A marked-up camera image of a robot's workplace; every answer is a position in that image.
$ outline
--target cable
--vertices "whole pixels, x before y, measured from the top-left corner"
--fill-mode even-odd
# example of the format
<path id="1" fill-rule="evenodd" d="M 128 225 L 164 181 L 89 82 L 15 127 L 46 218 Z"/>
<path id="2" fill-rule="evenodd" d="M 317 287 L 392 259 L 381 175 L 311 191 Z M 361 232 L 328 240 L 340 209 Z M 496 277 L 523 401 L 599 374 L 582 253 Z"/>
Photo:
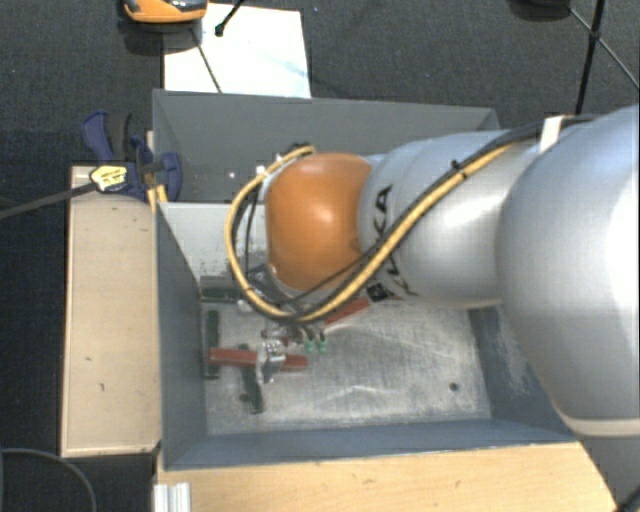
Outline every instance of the cable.
<path id="1" fill-rule="evenodd" d="M 571 13 L 571 15 L 577 19 L 580 24 L 586 28 L 589 31 L 589 34 L 593 34 L 591 32 L 591 27 L 589 26 L 589 24 L 584 20 L 584 18 L 582 18 L 582 16 L 580 16 L 576 11 L 574 11 L 573 9 L 569 8 L 569 12 Z M 624 63 L 622 62 L 622 60 L 620 59 L 620 57 L 618 57 L 615 52 L 611 49 L 611 47 L 607 44 L 607 42 L 602 39 L 601 37 L 598 38 L 597 40 L 598 44 L 604 48 L 604 50 L 609 54 L 609 56 L 616 62 L 616 64 L 618 65 L 618 67 L 622 70 L 622 72 L 627 76 L 627 78 L 629 80 L 631 80 L 631 83 L 635 86 L 636 89 L 638 89 L 640 91 L 640 84 L 638 83 L 638 81 L 635 79 L 635 77 L 633 76 L 633 74 L 631 73 L 631 71 L 629 71 L 629 68 L 627 68 L 627 66 L 624 65 Z"/>
<path id="2" fill-rule="evenodd" d="M 335 297 L 330 297 L 324 305 L 316 308 L 314 311 L 297 315 L 282 311 L 281 309 L 274 307 L 255 293 L 255 291 L 246 281 L 245 277 L 239 271 L 237 257 L 234 254 L 235 250 L 231 245 L 232 237 L 229 230 L 233 225 L 235 212 L 238 210 L 239 205 L 244 201 L 244 199 L 248 197 L 249 193 L 265 179 L 266 175 L 272 174 L 276 170 L 279 170 L 283 165 L 283 163 L 274 162 L 274 164 L 272 164 L 267 169 L 265 175 L 259 176 L 251 183 L 249 183 L 244 189 L 240 191 L 238 196 L 232 202 L 232 207 L 227 217 L 225 229 L 225 243 L 227 241 L 229 242 L 227 243 L 227 252 L 232 272 L 241 285 L 241 290 L 245 293 L 251 303 L 254 304 L 254 306 L 260 309 L 263 313 L 266 313 L 268 316 L 276 320 L 294 320 L 297 323 L 311 323 L 317 321 L 321 317 L 331 313 L 333 310 L 340 307 L 360 290 L 360 288 L 382 265 L 382 263 L 391 254 L 395 247 L 397 247 L 404 236 L 422 217 L 422 215 L 424 215 L 429 209 L 431 209 L 440 199 L 451 192 L 451 190 L 453 190 L 457 185 L 464 181 L 469 174 L 472 174 L 473 172 L 476 172 L 477 170 L 484 167 L 494 158 L 497 158 L 497 156 L 506 151 L 509 147 L 510 145 L 507 144 L 502 147 L 492 148 L 492 150 L 488 152 L 488 154 L 479 157 L 475 162 L 472 162 L 468 166 L 465 166 L 466 168 L 455 169 L 455 172 L 451 176 L 448 176 L 442 183 L 438 183 L 438 186 L 435 188 L 435 190 L 429 190 L 428 194 L 424 195 L 424 197 L 419 198 L 420 200 L 417 201 L 417 204 L 412 205 L 411 210 L 406 216 L 404 216 L 403 219 L 401 219 L 398 227 L 388 235 L 384 243 L 377 248 L 377 251 L 373 254 L 373 256 L 365 264 L 365 266 L 358 272 L 356 276 L 354 276 L 348 282 L 344 290 L 340 290 Z M 291 153 L 287 155 L 284 160 L 290 161 L 299 156 L 296 155 L 295 157 L 292 157 L 291 155 Z"/>
<path id="3" fill-rule="evenodd" d="M 244 235 L 244 273 L 249 275 L 249 241 L 251 237 L 251 224 L 253 223 L 253 216 L 256 213 L 256 206 L 258 204 L 258 196 L 260 195 L 260 187 L 253 191 L 253 199 L 251 201 L 251 210 L 249 210 L 249 220 L 247 220 L 247 229 Z"/>
<path id="4" fill-rule="evenodd" d="M 51 460 L 58 464 L 61 464 L 67 470 L 69 470 L 72 474 L 74 474 L 81 482 L 84 488 L 87 490 L 87 494 L 89 495 L 89 499 L 91 501 L 91 511 L 97 512 L 98 505 L 96 502 L 96 494 L 91 486 L 91 482 L 85 476 L 85 474 L 78 469 L 77 466 L 72 464 L 71 462 L 63 459 L 62 457 L 58 457 L 52 453 L 43 452 L 41 450 L 33 450 L 30 448 L 2 448 L 0 449 L 0 512 L 2 512 L 2 499 L 3 499 L 3 473 L 2 473 L 2 457 L 3 455 L 26 455 L 30 457 L 40 457 L 42 459 Z"/>
<path id="5" fill-rule="evenodd" d="M 227 14 L 227 16 L 222 20 L 222 22 L 220 24 L 216 25 L 216 28 L 215 28 L 216 37 L 222 37 L 224 35 L 224 29 L 226 28 L 227 23 L 229 23 L 231 18 L 233 18 L 233 16 L 236 14 L 238 9 L 240 9 L 240 6 L 244 2 L 245 2 L 245 0 L 237 0 L 236 3 L 234 4 L 233 8 L 229 12 L 229 14 Z"/>
<path id="6" fill-rule="evenodd" d="M 589 84 L 589 77 L 591 76 L 593 55 L 596 50 L 596 43 L 598 39 L 600 39 L 600 23 L 602 23 L 602 16 L 604 15 L 605 3 L 606 0 L 597 0 L 596 9 L 593 14 L 593 21 L 591 22 L 591 28 L 589 29 L 589 46 L 587 47 L 587 56 L 582 68 L 582 79 L 580 80 L 580 90 L 578 91 L 578 99 L 576 101 L 576 115 L 582 113 L 584 98 L 587 94 L 587 85 Z"/>
<path id="7" fill-rule="evenodd" d="M 209 65 L 209 60 L 207 59 L 207 56 L 204 54 L 204 50 L 202 49 L 202 45 L 200 44 L 200 41 L 198 41 L 198 38 L 196 37 L 195 33 L 193 32 L 193 29 L 190 28 L 189 32 L 191 32 L 191 38 L 193 39 L 193 42 L 196 43 L 196 46 L 198 47 L 198 51 L 200 52 L 200 56 L 202 57 L 202 60 L 204 61 L 204 65 L 207 68 L 207 71 L 209 72 L 209 76 L 211 77 L 211 81 L 213 82 L 213 85 L 216 88 L 216 91 L 218 91 L 219 93 L 222 93 L 222 89 L 220 88 L 220 84 L 218 83 L 218 80 L 216 80 L 216 76 L 213 74 L 213 70 L 211 69 L 211 66 Z"/>
<path id="8" fill-rule="evenodd" d="M 592 116 L 580 116 L 567 118 L 564 121 L 564 128 L 573 124 L 591 121 Z M 339 270 L 333 276 L 326 278 L 321 283 L 318 283 L 311 290 L 304 292 L 303 294 L 294 297 L 293 299 L 286 301 L 284 304 L 293 305 L 296 304 L 301 298 L 308 296 L 312 291 L 316 291 L 322 287 L 329 280 L 335 278 L 337 275 L 344 273 L 349 268 L 362 263 L 365 259 L 369 259 L 369 262 L 362 268 L 354 271 L 352 276 L 346 279 L 340 286 L 338 286 L 328 297 L 323 299 L 320 304 L 316 304 L 312 310 L 306 310 L 303 313 L 290 313 L 283 311 L 280 307 L 277 307 L 273 303 L 267 302 L 267 300 L 258 296 L 250 284 L 247 282 L 237 264 L 237 257 L 235 255 L 235 245 L 231 243 L 234 240 L 234 236 L 229 229 L 236 223 L 234 218 L 237 211 L 243 207 L 246 208 L 246 200 L 251 193 L 251 190 L 261 183 L 267 175 L 273 174 L 279 170 L 284 163 L 289 162 L 295 158 L 299 158 L 300 154 L 287 155 L 285 157 L 286 162 L 274 162 L 269 169 L 265 172 L 262 178 L 256 178 L 243 188 L 239 195 L 236 196 L 232 202 L 232 208 L 229 211 L 227 217 L 227 223 L 225 225 L 225 244 L 227 246 L 227 253 L 231 264 L 231 269 L 234 277 L 240 285 L 241 293 L 253 304 L 253 306 L 259 310 L 264 316 L 276 320 L 282 323 L 313 323 L 327 315 L 331 314 L 333 310 L 340 307 L 351 297 L 355 295 L 366 283 L 366 281 L 373 275 L 373 273 L 382 265 L 384 260 L 391 254 L 393 249 L 400 243 L 402 238 L 408 234 L 411 228 L 417 223 L 424 213 L 432 208 L 440 199 L 446 196 L 451 190 L 457 187 L 462 181 L 464 181 L 469 175 L 477 172 L 484 166 L 486 166 L 494 158 L 497 158 L 500 154 L 506 151 L 514 143 L 520 142 L 532 137 L 536 137 L 540 134 L 543 127 L 542 122 L 531 123 L 529 125 L 522 126 L 511 130 L 493 141 L 489 142 L 476 153 L 463 160 L 462 162 L 452 162 L 451 169 L 441 176 L 435 183 L 433 183 L 427 190 L 423 191 L 416 200 L 409 205 L 405 212 L 399 216 L 393 223 L 391 228 L 385 232 L 385 234 L 378 240 L 376 244 L 367 249 L 364 254 L 347 267 Z"/>
<path id="9" fill-rule="evenodd" d="M 36 199 L 35 201 L 21 204 L 19 206 L 14 206 L 13 208 L 2 210 L 0 211 L 0 220 L 13 217 L 14 215 L 19 215 L 21 213 L 26 213 L 31 210 L 37 210 L 38 208 L 42 208 L 43 206 L 55 204 L 60 201 L 66 201 L 68 199 L 72 199 L 74 197 L 81 196 L 95 190 L 96 186 L 93 182 L 86 183 L 85 185 L 81 185 L 70 190 L 65 190 L 64 192 L 58 192 L 57 194 L 43 197 L 41 199 Z"/>

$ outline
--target dark gray carpet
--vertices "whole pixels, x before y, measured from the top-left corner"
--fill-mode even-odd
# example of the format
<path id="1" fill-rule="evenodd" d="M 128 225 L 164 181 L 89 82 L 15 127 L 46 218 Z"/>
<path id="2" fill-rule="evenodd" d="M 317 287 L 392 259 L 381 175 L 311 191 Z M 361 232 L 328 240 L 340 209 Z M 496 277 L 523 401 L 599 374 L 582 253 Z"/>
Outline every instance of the dark gray carpet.
<path id="1" fill-rule="evenodd" d="M 2 2 L 0 197 L 28 201 L 67 187 L 92 158 L 79 123 L 103 108 L 151 128 L 160 40 L 122 29 L 116 0 Z M 487 106 L 503 126 L 571 112 L 587 34 L 572 18 L 516 19 L 505 0 L 282 0 L 303 13 L 317 97 Z M 574 1 L 590 20 L 595 0 Z M 605 39 L 638 76 L 640 3 L 608 2 Z M 638 101 L 601 50 L 586 112 Z M 0 221 L 0 444 L 57 451 L 64 326 L 65 207 Z M 149 508 L 149 457 L 83 461 L 101 511 Z M 5 510 L 88 510 L 60 468 L 7 460 Z"/>

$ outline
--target white paper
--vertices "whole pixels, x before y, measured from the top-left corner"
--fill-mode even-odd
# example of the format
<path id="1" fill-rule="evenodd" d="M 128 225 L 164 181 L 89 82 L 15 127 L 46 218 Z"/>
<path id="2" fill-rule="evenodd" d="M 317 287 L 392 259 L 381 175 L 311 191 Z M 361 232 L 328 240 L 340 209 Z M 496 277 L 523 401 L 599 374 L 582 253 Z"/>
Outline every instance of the white paper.
<path id="1" fill-rule="evenodd" d="M 310 98 L 300 13 L 243 6 L 216 37 L 231 7 L 209 4 L 202 20 L 201 48 L 221 91 Z M 165 89 L 217 92 L 199 49 L 176 52 L 171 40 L 165 39 Z"/>

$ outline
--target gray bin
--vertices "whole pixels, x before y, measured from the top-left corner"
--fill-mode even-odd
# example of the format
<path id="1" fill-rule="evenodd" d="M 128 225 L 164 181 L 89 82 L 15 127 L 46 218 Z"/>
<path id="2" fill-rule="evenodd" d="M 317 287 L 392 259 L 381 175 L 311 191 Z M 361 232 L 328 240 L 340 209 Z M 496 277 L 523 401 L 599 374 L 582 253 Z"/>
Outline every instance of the gray bin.
<path id="1" fill-rule="evenodd" d="M 492 110 L 155 91 L 153 113 L 156 153 L 177 151 L 184 168 L 180 202 L 163 205 L 156 219 L 166 469 L 572 439 L 499 308 L 376 306 L 332 334 L 329 353 L 311 357 L 306 373 L 279 375 L 266 386 L 267 410 L 260 415 L 238 399 L 237 369 L 223 368 L 215 381 L 203 378 L 206 311 L 218 310 L 221 342 L 228 346 L 258 341 L 263 325 L 233 305 L 205 304 L 200 286 L 225 277 L 224 203 L 256 165 L 294 142 L 366 155 L 413 140 L 494 130 Z M 256 229 L 250 253 L 262 254 L 263 242 Z"/>

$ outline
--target white strap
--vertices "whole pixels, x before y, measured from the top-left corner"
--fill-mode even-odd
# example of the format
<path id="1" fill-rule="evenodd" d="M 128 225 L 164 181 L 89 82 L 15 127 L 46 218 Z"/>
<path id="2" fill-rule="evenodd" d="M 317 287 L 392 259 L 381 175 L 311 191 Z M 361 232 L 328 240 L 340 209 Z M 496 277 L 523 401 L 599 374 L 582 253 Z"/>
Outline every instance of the white strap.
<path id="1" fill-rule="evenodd" d="M 547 149 L 558 142 L 558 137 L 560 137 L 560 128 L 562 128 L 562 121 L 565 117 L 567 116 L 548 117 L 544 120 L 542 134 L 540 135 L 540 153 L 544 153 Z"/>

